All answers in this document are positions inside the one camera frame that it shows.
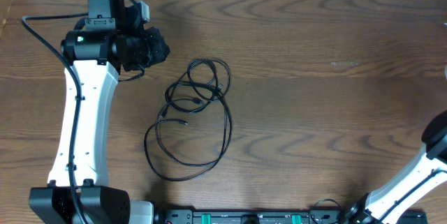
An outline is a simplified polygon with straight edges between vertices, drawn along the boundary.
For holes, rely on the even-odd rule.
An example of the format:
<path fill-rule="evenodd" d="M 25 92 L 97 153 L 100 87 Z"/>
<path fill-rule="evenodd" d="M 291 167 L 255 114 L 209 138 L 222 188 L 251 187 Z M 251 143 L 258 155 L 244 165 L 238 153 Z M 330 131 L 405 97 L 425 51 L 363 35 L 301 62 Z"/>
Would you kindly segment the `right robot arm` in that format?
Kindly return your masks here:
<path fill-rule="evenodd" d="M 395 224 L 432 189 L 446 182 L 446 112 L 424 130 L 419 152 L 388 183 L 365 194 L 340 223 Z"/>

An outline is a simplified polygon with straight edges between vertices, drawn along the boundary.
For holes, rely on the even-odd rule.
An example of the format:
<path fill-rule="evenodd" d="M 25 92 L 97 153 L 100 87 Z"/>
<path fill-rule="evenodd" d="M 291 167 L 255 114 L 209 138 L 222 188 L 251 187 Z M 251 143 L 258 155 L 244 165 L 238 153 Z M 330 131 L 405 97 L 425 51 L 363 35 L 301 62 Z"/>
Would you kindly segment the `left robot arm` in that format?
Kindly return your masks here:
<path fill-rule="evenodd" d="M 45 223 L 154 222 L 151 202 L 108 185 L 108 125 L 119 74 L 141 77 L 170 52 L 160 31 L 145 27 L 149 7 L 127 1 L 88 0 L 88 11 L 56 51 L 66 76 L 61 137 L 46 186 L 29 194 L 30 208 Z"/>

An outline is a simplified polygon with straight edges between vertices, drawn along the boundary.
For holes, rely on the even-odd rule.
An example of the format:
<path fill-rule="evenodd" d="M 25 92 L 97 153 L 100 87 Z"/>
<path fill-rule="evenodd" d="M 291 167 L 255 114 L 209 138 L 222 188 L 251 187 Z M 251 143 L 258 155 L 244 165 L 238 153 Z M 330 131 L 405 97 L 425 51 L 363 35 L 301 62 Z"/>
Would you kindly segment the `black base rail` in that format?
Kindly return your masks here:
<path fill-rule="evenodd" d="M 154 223 L 161 224 L 331 224 L 341 217 L 337 210 L 312 211 L 193 211 L 159 210 Z"/>

